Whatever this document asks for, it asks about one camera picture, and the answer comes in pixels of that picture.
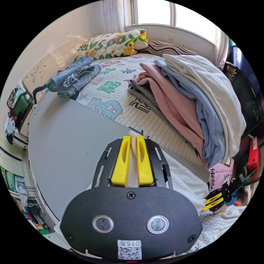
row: curtain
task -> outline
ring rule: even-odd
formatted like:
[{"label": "curtain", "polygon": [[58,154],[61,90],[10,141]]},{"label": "curtain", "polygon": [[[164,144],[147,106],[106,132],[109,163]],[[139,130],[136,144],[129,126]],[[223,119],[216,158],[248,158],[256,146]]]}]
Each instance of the curtain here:
[{"label": "curtain", "polygon": [[123,0],[101,1],[106,33],[124,32],[125,5]]},{"label": "curtain", "polygon": [[215,49],[214,49],[214,60],[215,66],[221,71],[224,69],[225,62],[228,56],[229,49],[229,38],[228,36],[216,26],[215,33]]}]

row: white wall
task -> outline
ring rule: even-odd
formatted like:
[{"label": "white wall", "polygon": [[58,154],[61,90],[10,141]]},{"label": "white wall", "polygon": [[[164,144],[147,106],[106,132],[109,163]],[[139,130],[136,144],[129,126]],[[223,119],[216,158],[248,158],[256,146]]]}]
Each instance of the white wall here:
[{"label": "white wall", "polygon": [[40,32],[21,53],[13,66],[0,98],[0,134],[5,137],[4,123],[9,112],[10,93],[28,71],[48,53],[79,37],[105,33],[101,1],[79,7],[55,20]]}]

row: striped pillow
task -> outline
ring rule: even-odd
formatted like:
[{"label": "striped pillow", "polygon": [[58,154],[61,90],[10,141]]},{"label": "striped pillow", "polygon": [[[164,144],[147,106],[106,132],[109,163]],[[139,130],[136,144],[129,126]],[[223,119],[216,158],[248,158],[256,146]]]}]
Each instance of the striped pillow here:
[{"label": "striped pillow", "polygon": [[163,54],[169,54],[169,55],[200,55],[195,51],[192,51],[190,49],[186,49],[183,46],[163,42],[159,40],[149,40],[148,47],[139,50],[140,53],[147,53],[152,55],[161,56]]}]

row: mattress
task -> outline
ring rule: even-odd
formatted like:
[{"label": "mattress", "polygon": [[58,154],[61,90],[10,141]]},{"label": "mattress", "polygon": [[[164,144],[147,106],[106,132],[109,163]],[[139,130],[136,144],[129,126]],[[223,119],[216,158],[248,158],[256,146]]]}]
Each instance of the mattress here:
[{"label": "mattress", "polygon": [[119,124],[150,138],[160,146],[205,167],[198,152],[147,105],[128,92],[130,79],[144,72],[140,63],[162,57],[138,53],[135,56],[96,60],[101,72],[81,90],[76,101]]}]

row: floor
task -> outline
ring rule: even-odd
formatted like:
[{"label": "floor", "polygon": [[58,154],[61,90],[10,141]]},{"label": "floor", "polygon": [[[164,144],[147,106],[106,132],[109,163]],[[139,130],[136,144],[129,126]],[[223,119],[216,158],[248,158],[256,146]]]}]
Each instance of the floor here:
[{"label": "floor", "polygon": [[[23,151],[22,152],[22,158],[26,161],[28,161],[28,151]],[[34,182],[33,182],[33,177],[32,177],[32,174],[31,174],[31,171],[30,171],[30,168],[28,167],[28,162],[26,162],[26,165],[27,165],[27,173],[28,173],[28,178],[29,178],[29,181],[30,181],[30,184],[31,186],[35,186]],[[36,195],[36,198],[40,201],[40,198],[38,197],[38,194],[35,193]],[[53,220],[50,218],[49,214],[47,213],[47,211],[45,210],[45,208],[43,206],[41,206],[41,209],[43,211],[43,214],[42,214],[42,219],[43,221],[45,222],[45,224],[52,230],[52,231],[55,231],[54,230],[54,226],[55,226],[55,223],[53,222]]]}]

